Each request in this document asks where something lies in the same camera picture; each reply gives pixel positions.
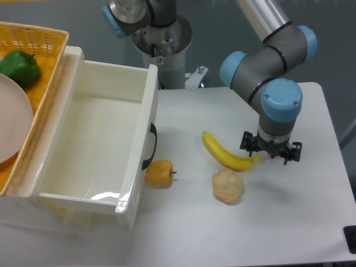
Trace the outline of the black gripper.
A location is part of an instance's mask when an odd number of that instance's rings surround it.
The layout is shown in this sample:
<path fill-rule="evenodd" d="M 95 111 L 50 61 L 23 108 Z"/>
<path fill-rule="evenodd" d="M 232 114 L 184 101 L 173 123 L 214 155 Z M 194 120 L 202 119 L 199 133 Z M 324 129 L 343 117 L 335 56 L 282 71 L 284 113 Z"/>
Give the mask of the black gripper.
<path fill-rule="evenodd" d="M 271 157 L 279 156 L 284 158 L 284 165 L 289 161 L 300 161 L 302 143 L 293 142 L 289 143 L 291 132 L 285 135 L 275 136 L 270 135 L 262 130 L 257 132 L 254 136 L 252 133 L 245 131 L 240 143 L 240 149 L 247 151 L 249 157 L 252 157 L 254 152 L 265 151 Z"/>

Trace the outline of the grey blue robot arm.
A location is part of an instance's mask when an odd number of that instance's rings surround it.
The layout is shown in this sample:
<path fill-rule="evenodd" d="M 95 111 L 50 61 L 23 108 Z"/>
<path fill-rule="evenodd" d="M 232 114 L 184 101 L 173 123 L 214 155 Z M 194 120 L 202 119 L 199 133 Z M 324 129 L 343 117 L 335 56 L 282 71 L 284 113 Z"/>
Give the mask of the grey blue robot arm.
<path fill-rule="evenodd" d="M 224 84 L 259 115 L 257 133 L 245 132 L 240 147 L 299 161 L 302 144 L 290 142 L 290 136 L 303 94 L 284 74 L 315 54 L 317 37 L 310 28 L 293 25 L 273 1 L 238 1 L 238 6 L 263 44 L 252 56 L 231 53 L 219 71 Z M 145 65 L 157 66 L 160 89 L 187 88 L 185 52 L 192 28 L 178 15 L 175 1 L 111 1 L 102 13 L 116 37 L 132 37 Z"/>

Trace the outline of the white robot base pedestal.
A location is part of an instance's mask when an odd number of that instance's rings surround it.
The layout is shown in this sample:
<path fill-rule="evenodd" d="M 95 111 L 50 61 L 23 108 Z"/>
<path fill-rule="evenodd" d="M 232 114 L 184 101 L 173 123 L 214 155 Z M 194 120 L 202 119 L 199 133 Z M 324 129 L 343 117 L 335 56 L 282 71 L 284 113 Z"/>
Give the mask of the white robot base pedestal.
<path fill-rule="evenodd" d="M 141 52 L 144 66 L 156 65 L 160 89 L 185 88 L 185 55 L 192 41 L 188 20 L 177 15 L 173 24 L 157 28 L 146 26 L 132 36 Z"/>

